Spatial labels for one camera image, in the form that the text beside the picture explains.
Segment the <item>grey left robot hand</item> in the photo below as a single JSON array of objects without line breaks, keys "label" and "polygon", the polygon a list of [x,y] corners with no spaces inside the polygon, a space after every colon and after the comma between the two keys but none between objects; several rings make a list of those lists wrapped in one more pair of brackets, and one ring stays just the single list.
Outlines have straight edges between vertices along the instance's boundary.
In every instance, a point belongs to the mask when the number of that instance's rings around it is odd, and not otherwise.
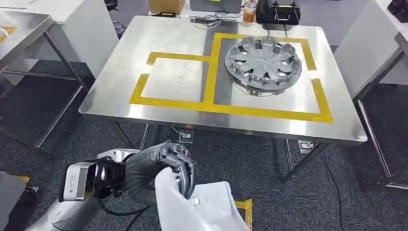
[{"label": "grey left robot hand", "polygon": [[196,162],[185,145],[171,140],[131,154],[126,160],[125,183],[130,197],[137,203],[156,207],[155,188],[151,181],[166,167],[179,174],[179,192],[189,199],[196,186]]}]

